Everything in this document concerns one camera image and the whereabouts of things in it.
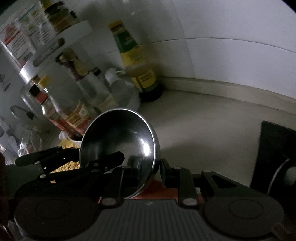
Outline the steel bowl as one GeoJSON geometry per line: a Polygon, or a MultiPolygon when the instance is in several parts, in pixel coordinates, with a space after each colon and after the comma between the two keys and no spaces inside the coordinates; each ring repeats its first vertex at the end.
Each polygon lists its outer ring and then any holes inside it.
{"type": "Polygon", "coordinates": [[[159,169],[161,151],[158,137],[150,123],[129,108],[114,108],[100,114],[86,130],[79,149],[81,168],[101,156],[120,151],[126,166],[131,156],[142,157],[142,178],[137,190],[126,198],[140,194],[159,169]]]}

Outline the yellow chenille mat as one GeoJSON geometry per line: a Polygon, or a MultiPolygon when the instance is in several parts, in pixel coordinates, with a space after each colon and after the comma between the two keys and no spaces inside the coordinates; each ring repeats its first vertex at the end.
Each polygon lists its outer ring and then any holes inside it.
{"type": "MultiPolygon", "coordinates": [[[[70,148],[70,149],[76,149],[77,151],[79,150],[79,146],[69,139],[62,140],[59,146],[62,147],[63,149],[70,148]]],[[[63,165],[59,166],[58,168],[53,170],[51,173],[80,169],[79,158],[77,158],[76,156],[70,157],[70,158],[65,157],[62,163],[63,165]]]]}

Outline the white garlic bulb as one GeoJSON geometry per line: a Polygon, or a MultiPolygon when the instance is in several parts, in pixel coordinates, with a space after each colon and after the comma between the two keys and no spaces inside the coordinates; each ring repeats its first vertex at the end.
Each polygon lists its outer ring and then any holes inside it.
{"type": "Polygon", "coordinates": [[[68,138],[68,135],[67,135],[67,133],[65,131],[61,131],[59,133],[59,139],[60,140],[66,140],[67,138],[68,138]]]}

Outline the rust red cloth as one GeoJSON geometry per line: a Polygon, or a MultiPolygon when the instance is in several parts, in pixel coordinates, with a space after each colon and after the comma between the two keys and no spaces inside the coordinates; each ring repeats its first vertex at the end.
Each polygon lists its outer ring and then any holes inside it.
{"type": "Polygon", "coordinates": [[[134,200],[178,200],[178,190],[175,188],[165,188],[161,181],[152,180],[145,189],[133,197],[134,200]]]}

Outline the crumpled clear plastic bag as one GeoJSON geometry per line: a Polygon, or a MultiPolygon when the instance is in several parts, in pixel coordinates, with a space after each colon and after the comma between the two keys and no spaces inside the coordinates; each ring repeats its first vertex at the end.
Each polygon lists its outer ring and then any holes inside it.
{"type": "Polygon", "coordinates": [[[42,128],[42,122],[34,115],[17,120],[15,126],[1,116],[1,154],[4,163],[11,165],[18,157],[42,150],[44,140],[50,133],[42,128]]]}

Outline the clear vinegar bottle cream label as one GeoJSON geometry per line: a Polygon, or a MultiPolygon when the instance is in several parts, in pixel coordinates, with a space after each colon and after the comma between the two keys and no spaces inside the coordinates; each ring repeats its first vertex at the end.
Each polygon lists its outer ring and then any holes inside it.
{"type": "Polygon", "coordinates": [[[72,48],[64,50],[55,60],[76,82],[83,94],[83,102],[93,117],[119,107],[107,86],[81,61],[72,48]]]}

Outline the white round turntable tray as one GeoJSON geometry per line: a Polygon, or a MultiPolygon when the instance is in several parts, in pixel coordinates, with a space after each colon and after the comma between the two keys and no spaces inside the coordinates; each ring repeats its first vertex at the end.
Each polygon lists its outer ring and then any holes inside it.
{"type": "Polygon", "coordinates": [[[83,63],[90,63],[89,56],[80,44],[80,40],[91,32],[92,28],[88,21],[82,21],[59,33],[38,49],[20,70],[20,77],[25,82],[27,89],[35,84],[33,81],[35,76],[41,78],[48,75],[52,82],[52,94],[55,98],[66,95],[76,96],[88,103],[81,89],[70,79],[65,68],[61,67],[56,60],[62,52],[72,48],[83,63]]]}

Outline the black induction cooker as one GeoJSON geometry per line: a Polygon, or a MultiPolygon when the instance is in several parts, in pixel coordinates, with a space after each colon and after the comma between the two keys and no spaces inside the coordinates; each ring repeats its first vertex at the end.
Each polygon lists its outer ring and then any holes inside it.
{"type": "Polygon", "coordinates": [[[295,130],[263,121],[250,188],[267,194],[278,168],[294,155],[295,130]]]}

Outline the dark oil bottle yellow label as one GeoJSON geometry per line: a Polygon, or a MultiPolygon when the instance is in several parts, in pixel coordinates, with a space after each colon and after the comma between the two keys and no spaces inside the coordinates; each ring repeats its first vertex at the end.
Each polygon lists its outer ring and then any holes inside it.
{"type": "Polygon", "coordinates": [[[136,42],[121,20],[108,25],[118,47],[126,74],[139,90],[141,102],[152,102],[164,92],[163,83],[157,79],[143,48],[136,42]]]}

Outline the green glass bottle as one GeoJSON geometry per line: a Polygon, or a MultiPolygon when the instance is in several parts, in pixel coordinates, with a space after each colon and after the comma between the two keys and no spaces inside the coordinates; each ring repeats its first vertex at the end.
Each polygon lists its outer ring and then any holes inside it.
{"type": "Polygon", "coordinates": [[[74,11],[70,11],[63,1],[40,0],[40,7],[56,34],[80,22],[74,11]]]}

